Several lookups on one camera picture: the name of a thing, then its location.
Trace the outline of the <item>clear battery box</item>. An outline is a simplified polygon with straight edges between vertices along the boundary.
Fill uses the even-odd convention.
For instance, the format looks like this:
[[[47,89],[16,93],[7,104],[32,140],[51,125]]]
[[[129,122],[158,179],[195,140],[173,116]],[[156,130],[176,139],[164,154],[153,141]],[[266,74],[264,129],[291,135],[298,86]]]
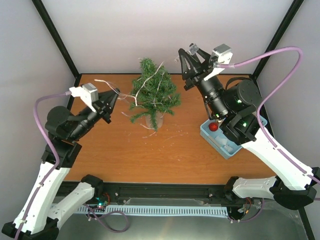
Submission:
[[[195,55],[195,54],[198,52],[198,50],[199,50],[199,47],[198,47],[196,44],[192,43],[192,44],[189,46],[188,53],[189,53],[191,56],[193,56],[193,55]]]

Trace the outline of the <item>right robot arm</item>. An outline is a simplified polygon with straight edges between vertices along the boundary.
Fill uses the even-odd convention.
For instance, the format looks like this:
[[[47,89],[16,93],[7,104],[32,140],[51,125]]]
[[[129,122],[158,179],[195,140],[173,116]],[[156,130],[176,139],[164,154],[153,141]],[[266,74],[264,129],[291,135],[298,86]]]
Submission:
[[[185,90],[197,88],[208,118],[219,122],[219,129],[231,142],[257,156],[273,172],[268,178],[231,177],[224,186],[224,197],[234,203],[239,199],[274,200],[281,206],[297,210],[313,203],[320,182],[318,167],[309,167],[294,157],[263,125],[260,110],[266,100],[256,84],[237,78],[222,84],[218,74],[234,65],[232,49],[222,44],[207,53],[196,44],[179,49]]]

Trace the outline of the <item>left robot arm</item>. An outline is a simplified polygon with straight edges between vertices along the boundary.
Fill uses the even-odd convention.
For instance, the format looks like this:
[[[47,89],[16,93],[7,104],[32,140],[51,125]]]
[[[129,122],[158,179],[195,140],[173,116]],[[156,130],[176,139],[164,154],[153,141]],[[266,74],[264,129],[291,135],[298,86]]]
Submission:
[[[103,198],[103,180],[84,176],[80,183],[56,206],[53,200],[63,180],[73,167],[82,148],[78,141],[99,120],[111,122],[119,91],[98,92],[95,87],[71,87],[60,94],[40,97],[33,107],[35,122],[47,145],[41,157],[35,184],[18,216],[3,225],[1,232],[14,240],[55,240],[65,222],[87,201]],[[74,115],[64,106],[56,106],[47,114],[45,125],[38,115],[43,100],[64,96],[80,98],[86,107]]]

